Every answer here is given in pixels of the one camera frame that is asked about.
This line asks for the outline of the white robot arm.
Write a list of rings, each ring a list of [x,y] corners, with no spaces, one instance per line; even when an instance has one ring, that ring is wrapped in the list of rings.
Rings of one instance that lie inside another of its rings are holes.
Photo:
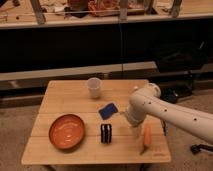
[[[154,83],[130,95],[125,117],[132,127],[139,126],[150,114],[213,144],[213,114],[168,103],[160,95],[161,90]]]

